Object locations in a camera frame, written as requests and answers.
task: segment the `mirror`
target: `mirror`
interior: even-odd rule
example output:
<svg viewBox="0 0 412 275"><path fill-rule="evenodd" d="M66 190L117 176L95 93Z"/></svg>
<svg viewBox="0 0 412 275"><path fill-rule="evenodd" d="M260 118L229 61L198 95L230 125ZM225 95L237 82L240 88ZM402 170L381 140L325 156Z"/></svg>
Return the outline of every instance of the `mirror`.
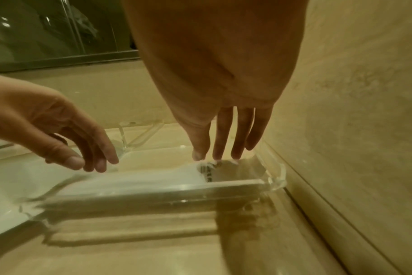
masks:
<svg viewBox="0 0 412 275"><path fill-rule="evenodd" d="M0 72L137 58L117 0L0 0Z"/></svg>

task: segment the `beige tile wall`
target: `beige tile wall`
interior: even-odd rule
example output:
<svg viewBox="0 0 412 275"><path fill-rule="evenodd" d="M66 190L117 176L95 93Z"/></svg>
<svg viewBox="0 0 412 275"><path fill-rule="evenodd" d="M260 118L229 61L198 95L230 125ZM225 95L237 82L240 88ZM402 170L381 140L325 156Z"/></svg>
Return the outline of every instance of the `beige tile wall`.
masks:
<svg viewBox="0 0 412 275"><path fill-rule="evenodd" d="M266 140L353 274L412 275L412 0L312 0Z"/></svg>
<svg viewBox="0 0 412 275"><path fill-rule="evenodd" d="M7 74L59 90L105 128L120 122L174 122L142 61Z"/></svg>

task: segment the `person's left hand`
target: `person's left hand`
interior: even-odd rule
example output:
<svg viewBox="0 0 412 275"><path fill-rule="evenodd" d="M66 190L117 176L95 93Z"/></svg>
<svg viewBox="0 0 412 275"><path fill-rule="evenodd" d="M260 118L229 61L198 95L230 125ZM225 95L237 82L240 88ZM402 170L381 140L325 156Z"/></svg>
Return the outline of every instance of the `person's left hand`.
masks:
<svg viewBox="0 0 412 275"><path fill-rule="evenodd" d="M82 157L63 137L75 142ZM73 170L105 172L106 161L119 162L105 130L61 93L2 76L0 139L22 145L48 163Z"/></svg>

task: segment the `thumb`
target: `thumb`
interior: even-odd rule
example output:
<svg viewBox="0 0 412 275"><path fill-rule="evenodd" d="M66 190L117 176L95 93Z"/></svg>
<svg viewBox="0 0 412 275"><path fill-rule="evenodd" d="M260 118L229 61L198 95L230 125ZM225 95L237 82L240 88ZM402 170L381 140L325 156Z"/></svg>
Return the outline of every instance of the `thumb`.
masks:
<svg viewBox="0 0 412 275"><path fill-rule="evenodd" d="M32 124L27 124L23 135L12 140L38 156L72 170L80 170L85 160L63 142L45 134Z"/></svg>

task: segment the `hand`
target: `hand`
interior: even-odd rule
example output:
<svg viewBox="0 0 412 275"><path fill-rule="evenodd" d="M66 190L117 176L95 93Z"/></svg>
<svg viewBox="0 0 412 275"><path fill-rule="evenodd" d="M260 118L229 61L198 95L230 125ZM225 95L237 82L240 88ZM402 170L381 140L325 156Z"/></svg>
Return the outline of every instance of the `hand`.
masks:
<svg viewBox="0 0 412 275"><path fill-rule="evenodd" d="M217 117L213 158L233 120L232 158L261 139L287 85L304 32L307 0L123 0L136 45L160 93L204 159Z"/></svg>
<svg viewBox="0 0 412 275"><path fill-rule="evenodd" d="M75 142L83 157L70 149L63 137ZM1 76L0 139L73 170L105 172L107 160L118 163L105 130L62 94Z"/></svg>

